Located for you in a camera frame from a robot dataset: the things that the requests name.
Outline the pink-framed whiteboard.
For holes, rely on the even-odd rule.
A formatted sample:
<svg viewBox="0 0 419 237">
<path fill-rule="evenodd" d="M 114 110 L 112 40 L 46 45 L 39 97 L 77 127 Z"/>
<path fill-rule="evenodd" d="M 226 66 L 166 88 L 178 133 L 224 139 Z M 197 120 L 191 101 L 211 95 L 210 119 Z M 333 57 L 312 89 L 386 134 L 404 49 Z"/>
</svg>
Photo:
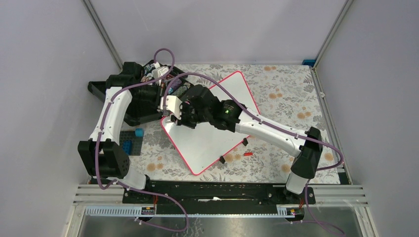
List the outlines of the pink-framed whiteboard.
<svg viewBox="0 0 419 237">
<path fill-rule="evenodd" d="M 240 71 L 235 71 L 219 84 L 250 111 L 260 113 L 249 85 Z M 219 161 L 221 156 L 238 146 L 247 135 L 218 130 L 209 123 L 199 123 L 194 129 L 177 126 L 170 118 L 160 120 L 162 129 L 184 160 L 190 172 L 197 176 Z"/>
</svg>

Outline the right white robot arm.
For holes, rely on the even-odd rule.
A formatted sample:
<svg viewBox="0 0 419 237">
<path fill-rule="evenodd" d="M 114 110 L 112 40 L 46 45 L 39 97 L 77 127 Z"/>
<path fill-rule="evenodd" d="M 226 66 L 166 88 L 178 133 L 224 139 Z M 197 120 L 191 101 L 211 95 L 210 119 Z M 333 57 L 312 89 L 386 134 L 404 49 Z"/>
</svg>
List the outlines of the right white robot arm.
<svg viewBox="0 0 419 237">
<path fill-rule="evenodd" d="M 324 146 L 320 130 L 282 125 L 252 111 L 230 93 L 227 95 L 229 99 L 220 100 L 207 87 L 196 85 L 186 92 L 185 101 L 176 99 L 167 109 L 177 125 L 194 129 L 206 122 L 218 130 L 254 136 L 287 152 L 294 161 L 283 196 L 287 202 L 298 202 L 318 168 Z"/>
</svg>

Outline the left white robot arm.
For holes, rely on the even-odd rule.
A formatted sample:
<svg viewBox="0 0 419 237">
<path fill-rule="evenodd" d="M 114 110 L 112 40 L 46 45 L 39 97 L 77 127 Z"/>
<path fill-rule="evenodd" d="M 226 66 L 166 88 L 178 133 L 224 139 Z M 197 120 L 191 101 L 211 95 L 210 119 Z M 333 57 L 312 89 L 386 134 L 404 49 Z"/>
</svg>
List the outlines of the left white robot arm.
<svg viewBox="0 0 419 237">
<path fill-rule="evenodd" d="M 148 176 L 130 168 L 130 159 L 120 144 L 122 124 L 136 126 L 159 120 L 161 95 L 165 77 L 172 67 L 157 61 L 146 67 L 135 62 L 124 62 L 122 71 L 105 81 L 91 81 L 88 89 L 101 94 L 104 105 L 90 137 L 78 144 L 78 152 L 90 176 L 103 190 L 118 184 L 135 190 L 134 196 L 142 203 L 153 198 L 147 186 Z"/>
</svg>

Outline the light blue building block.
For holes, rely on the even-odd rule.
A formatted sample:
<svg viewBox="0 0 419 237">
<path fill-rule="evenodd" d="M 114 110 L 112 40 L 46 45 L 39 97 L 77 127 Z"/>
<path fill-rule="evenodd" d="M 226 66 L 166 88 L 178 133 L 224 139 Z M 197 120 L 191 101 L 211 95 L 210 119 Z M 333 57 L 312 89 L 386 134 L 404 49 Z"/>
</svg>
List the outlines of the light blue building block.
<svg viewBox="0 0 419 237">
<path fill-rule="evenodd" d="M 144 136 L 144 129 L 143 128 L 137 128 L 134 132 L 136 137 L 143 137 Z"/>
</svg>

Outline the black poker chip case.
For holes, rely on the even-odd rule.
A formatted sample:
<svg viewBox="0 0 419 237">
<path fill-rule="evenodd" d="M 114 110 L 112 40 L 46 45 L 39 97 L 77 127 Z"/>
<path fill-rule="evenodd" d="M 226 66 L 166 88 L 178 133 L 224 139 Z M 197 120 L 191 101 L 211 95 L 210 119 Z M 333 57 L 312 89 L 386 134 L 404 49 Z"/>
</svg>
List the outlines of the black poker chip case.
<svg viewBox="0 0 419 237">
<path fill-rule="evenodd" d="M 122 72 L 118 75 L 110 75 L 106 81 L 90 81 L 88 90 L 106 105 L 106 89 L 111 86 L 127 87 L 130 85 L 152 81 L 154 76 L 152 71 L 155 69 L 153 61 L 142 66 L 136 62 L 124 62 Z M 132 100 L 129 103 L 125 113 L 124 122 L 129 126 L 137 126 L 143 123 L 159 120 L 163 113 L 159 109 L 161 98 L 166 91 L 169 80 L 175 76 L 184 73 L 177 67 L 167 75 L 165 82 L 154 82 L 141 87 L 129 89 Z M 187 80 L 187 76 L 182 76 L 173 81 L 168 89 L 168 95 L 178 97 L 181 101 L 186 100 L 186 92 L 194 85 Z"/>
</svg>

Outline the black building block plate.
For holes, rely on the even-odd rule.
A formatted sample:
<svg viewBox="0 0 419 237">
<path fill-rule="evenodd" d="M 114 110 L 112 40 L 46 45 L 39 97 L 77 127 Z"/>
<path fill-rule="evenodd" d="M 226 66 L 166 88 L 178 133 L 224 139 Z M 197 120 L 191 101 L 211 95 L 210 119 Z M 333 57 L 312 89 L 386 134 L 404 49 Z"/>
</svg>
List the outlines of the black building block plate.
<svg viewBox="0 0 419 237">
<path fill-rule="evenodd" d="M 139 156 L 141 154 L 144 137 L 136 137 L 134 132 L 122 131 L 120 133 L 120 146 L 129 156 Z"/>
</svg>

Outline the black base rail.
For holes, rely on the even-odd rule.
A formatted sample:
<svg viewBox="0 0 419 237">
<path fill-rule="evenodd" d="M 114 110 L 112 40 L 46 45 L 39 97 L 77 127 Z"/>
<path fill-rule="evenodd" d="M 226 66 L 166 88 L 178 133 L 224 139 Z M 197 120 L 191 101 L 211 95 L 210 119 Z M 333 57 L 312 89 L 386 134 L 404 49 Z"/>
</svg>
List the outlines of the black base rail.
<svg viewBox="0 0 419 237">
<path fill-rule="evenodd" d="M 281 184 L 192 181 L 147 182 L 145 193 L 125 191 L 124 204 L 149 204 L 157 214 L 275 214 L 278 205 L 315 204 L 312 188 L 296 195 Z"/>
</svg>

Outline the blue corner bracket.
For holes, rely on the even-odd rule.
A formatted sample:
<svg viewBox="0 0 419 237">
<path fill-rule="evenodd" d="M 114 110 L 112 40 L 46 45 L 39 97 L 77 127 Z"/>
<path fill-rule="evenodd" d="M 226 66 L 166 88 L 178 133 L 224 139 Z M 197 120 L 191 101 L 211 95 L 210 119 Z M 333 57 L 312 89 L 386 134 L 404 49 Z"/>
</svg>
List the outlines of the blue corner bracket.
<svg viewBox="0 0 419 237">
<path fill-rule="evenodd" d="M 309 67 L 314 67 L 315 63 L 316 63 L 316 59 L 304 59 L 302 61 L 302 65 L 309 66 Z"/>
</svg>

